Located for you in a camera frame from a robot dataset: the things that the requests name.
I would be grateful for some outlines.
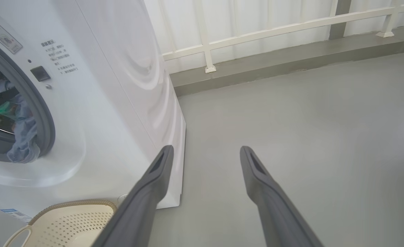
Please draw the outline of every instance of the concrete ledge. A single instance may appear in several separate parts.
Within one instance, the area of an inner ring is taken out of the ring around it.
[[[348,36],[289,47],[216,64],[217,71],[197,68],[171,74],[176,95],[259,80],[329,64],[358,61],[404,52],[404,27],[393,29],[394,36],[382,38],[377,32]]]

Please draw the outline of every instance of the blue cloth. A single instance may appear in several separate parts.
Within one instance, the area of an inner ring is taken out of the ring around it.
[[[10,81],[0,80],[0,93],[13,87],[14,85]],[[40,148],[34,141],[34,137],[37,136],[36,120],[21,94],[17,94],[9,102],[17,104],[17,108],[15,109],[15,116],[12,117],[15,121],[15,142],[7,152],[7,157],[13,163],[33,162],[40,154]]]

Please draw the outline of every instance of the basket handle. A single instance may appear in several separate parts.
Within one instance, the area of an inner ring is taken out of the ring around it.
[[[28,236],[26,236],[25,242],[23,242],[22,247],[25,246],[26,242],[28,241],[28,239],[31,236],[31,226],[29,225],[25,225],[24,227],[20,228],[17,232],[15,232],[8,240],[7,242],[4,244],[4,247],[9,247],[12,243],[12,241],[14,241],[15,238],[17,238],[18,235],[20,235],[20,233],[23,233],[24,231],[28,231]]]

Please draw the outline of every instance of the white railing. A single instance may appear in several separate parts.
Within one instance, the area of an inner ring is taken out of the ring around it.
[[[377,9],[372,9],[372,10],[367,10],[368,6],[368,0],[364,0],[363,5],[362,5],[362,11],[359,12],[354,12],[354,13],[348,13],[348,14],[341,14],[341,15],[335,15],[336,14],[336,6],[338,5],[338,0],[333,0],[332,1],[332,6],[330,10],[330,15],[329,17],[321,18],[321,19],[314,19],[310,21],[304,21],[304,2],[306,0],[301,0],[301,11],[300,11],[300,22],[295,23],[295,24],[290,24],[290,25],[285,25],[285,26],[279,26],[279,27],[272,27],[272,13],[270,10],[272,10],[272,5],[274,0],[267,0],[267,24],[266,24],[266,30],[261,30],[258,32],[253,32],[253,33],[246,33],[246,34],[240,34],[240,26],[238,22],[238,0],[233,0],[233,29],[234,29],[234,37],[227,38],[227,39],[222,39],[214,42],[208,42],[208,30],[206,27],[205,23],[205,16],[204,16],[204,10],[202,7],[202,0],[194,0],[194,7],[196,9],[196,16],[197,16],[197,23],[199,25],[199,34],[200,34],[200,39],[202,40],[202,44],[193,46],[193,47],[188,47],[184,49],[176,49],[175,41],[173,39],[173,35],[171,33],[171,27],[170,27],[170,22],[168,19],[168,16],[165,11],[164,7],[164,0],[158,0],[159,1],[159,8],[162,13],[162,18],[163,22],[165,25],[167,37],[170,41],[172,50],[171,52],[164,53],[164,59],[165,60],[171,60],[175,58],[181,58],[184,56],[204,52],[205,54],[205,61],[206,61],[206,68],[205,72],[214,72],[216,71],[216,67],[212,63],[212,58],[211,58],[211,50],[214,49],[219,49],[222,47],[227,47],[235,44],[240,44],[256,39],[263,39],[263,38],[268,38],[271,36],[276,36],[280,34],[285,34],[285,33],[292,33],[296,31],[301,31],[301,30],[307,30],[310,28],[317,28],[317,27],[322,27],[326,25],[332,25],[332,24],[337,24],[337,23],[343,23],[343,22],[351,22],[351,21],[356,21],[356,20],[362,20],[362,19],[368,19],[368,18],[373,18],[373,17],[379,17],[379,16],[386,16],[385,21],[383,23],[382,30],[377,33],[377,36],[380,37],[391,37],[393,36],[393,25],[394,22],[397,18],[398,13],[403,13],[404,12],[404,4],[400,4],[400,0],[392,0],[391,6],[385,7],[385,8],[377,8]]]

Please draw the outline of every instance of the washing machine door opening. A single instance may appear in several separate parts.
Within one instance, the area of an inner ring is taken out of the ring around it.
[[[43,98],[17,64],[0,49],[0,161],[29,163],[55,139]]]

